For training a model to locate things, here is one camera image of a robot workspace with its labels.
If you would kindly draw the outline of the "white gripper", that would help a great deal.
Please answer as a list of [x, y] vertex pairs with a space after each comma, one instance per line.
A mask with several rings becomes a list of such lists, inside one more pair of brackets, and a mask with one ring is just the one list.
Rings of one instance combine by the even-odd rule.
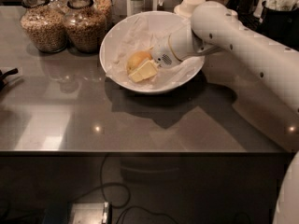
[[162, 68], [173, 68], [204, 50], [204, 42], [192, 31], [190, 25], [183, 26], [159, 39], [151, 50], [154, 59], [134, 63], [129, 68], [128, 77], [135, 83], [158, 74], [156, 62]]

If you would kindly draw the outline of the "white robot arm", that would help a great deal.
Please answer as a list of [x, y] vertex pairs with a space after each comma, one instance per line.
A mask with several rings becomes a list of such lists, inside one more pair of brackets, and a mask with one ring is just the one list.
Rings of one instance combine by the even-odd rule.
[[226, 7], [206, 2], [191, 17], [193, 38], [213, 45], [204, 76], [206, 110], [238, 139], [229, 147], [215, 130], [193, 127], [185, 224], [298, 224], [298, 53], [246, 28]]

